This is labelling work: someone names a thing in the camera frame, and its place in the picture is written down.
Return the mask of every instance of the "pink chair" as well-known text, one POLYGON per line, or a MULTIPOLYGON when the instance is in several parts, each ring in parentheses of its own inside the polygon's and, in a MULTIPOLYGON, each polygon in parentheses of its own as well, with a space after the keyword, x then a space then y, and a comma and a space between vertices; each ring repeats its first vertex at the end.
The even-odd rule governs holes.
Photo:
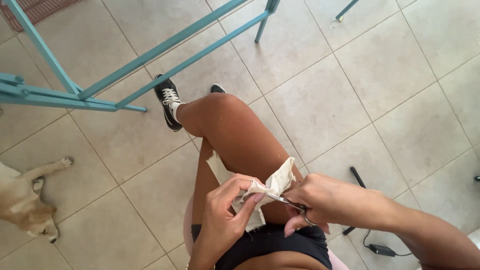
MULTIPOLYGON (((193 247, 193 238, 192 238, 192 208, 193 208, 193 195, 190 197, 188 202, 187 209, 185 210, 185 217, 183 218, 183 240, 185 241, 185 247, 190 256, 192 256, 192 247, 193 247)), ((333 254, 329 249, 328 256, 330 257, 330 262, 332 263, 333 270, 349 270, 348 267, 333 254)))

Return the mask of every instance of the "sneaker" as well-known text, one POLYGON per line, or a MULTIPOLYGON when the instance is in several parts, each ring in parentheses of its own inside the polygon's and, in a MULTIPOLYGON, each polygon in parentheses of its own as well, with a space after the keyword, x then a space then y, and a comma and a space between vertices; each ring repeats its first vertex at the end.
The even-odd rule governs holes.
MULTIPOLYGON (((155 76, 155 79, 158 79, 162 75, 163 74, 158 74, 155 76)), ((177 87, 169 78, 155 86, 154 90, 156 97, 163 105, 163 114, 165 116, 165 121, 167 121, 168 127, 174 132, 179 131, 183 128, 183 126, 173 117, 173 109, 171 107, 173 102, 181 103, 177 87)))
POLYGON ((223 87, 221 87, 219 84, 212 84, 210 86, 210 94, 212 93, 226 93, 223 87))

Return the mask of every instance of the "black shorts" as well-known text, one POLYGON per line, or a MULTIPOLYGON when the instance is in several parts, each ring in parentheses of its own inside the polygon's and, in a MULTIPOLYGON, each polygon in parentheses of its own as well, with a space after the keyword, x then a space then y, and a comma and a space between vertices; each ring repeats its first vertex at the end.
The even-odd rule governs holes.
MULTIPOLYGON (((243 236, 216 262, 216 270, 232 270, 244 261, 276 251, 296 251, 315 258, 328 269, 332 264, 328 257, 325 234, 318 227, 305 227, 291 236, 284 237, 284 225, 267 223, 243 236)), ((195 242, 202 226, 192 224, 195 242)))

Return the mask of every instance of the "white shoelace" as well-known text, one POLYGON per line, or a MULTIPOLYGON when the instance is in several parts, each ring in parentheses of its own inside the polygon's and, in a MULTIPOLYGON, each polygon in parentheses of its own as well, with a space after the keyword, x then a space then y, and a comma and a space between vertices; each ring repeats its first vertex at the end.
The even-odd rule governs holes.
POLYGON ((180 98, 175 93, 175 90, 170 88, 162 89, 164 101, 162 101, 163 105, 171 104, 172 102, 180 102, 180 98))

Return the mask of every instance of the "pink fingernail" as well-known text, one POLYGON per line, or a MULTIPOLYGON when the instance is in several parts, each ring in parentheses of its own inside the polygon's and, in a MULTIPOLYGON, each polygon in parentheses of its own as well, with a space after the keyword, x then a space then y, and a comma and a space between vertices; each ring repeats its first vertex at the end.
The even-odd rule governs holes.
POLYGON ((259 193, 259 194, 257 194, 257 195, 255 196, 254 201, 255 201, 256 203, 258 203, 259 201, 261 201, 261 200, 264 198, 264 195, 265 195, 265 193, 259 193))
POLYGON ((285 238, 289 237, 289 236, 292 235, 294 232, 295 232, 295 229, 290 229, 290 230, 288 230, 288 231, 285 233, 285 238))

